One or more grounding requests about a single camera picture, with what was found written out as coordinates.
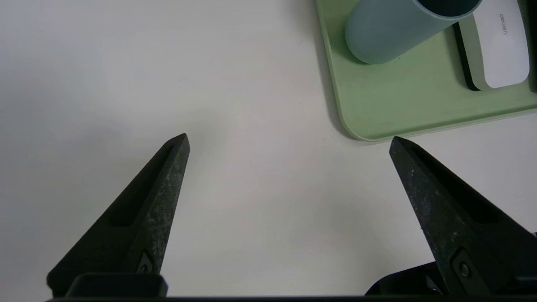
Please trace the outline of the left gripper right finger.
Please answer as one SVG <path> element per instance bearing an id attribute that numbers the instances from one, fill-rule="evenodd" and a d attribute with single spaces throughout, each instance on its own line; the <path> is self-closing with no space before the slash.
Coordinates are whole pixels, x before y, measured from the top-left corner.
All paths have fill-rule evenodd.
<path id="1" fill-rule="evenodd" d="M 389 154 L 449 294 L 536 294 L 535 235 L 416 143 Z"/>

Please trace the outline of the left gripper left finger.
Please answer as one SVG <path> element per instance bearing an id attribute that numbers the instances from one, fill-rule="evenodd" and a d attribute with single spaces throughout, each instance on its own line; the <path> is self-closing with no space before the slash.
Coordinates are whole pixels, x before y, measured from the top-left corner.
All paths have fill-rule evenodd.
<path id="1" fill-rule="evenodd" d="M 169 139 L 47 275 L 53 297 L 165 297 L 161 277 L 190 144 Z"/>

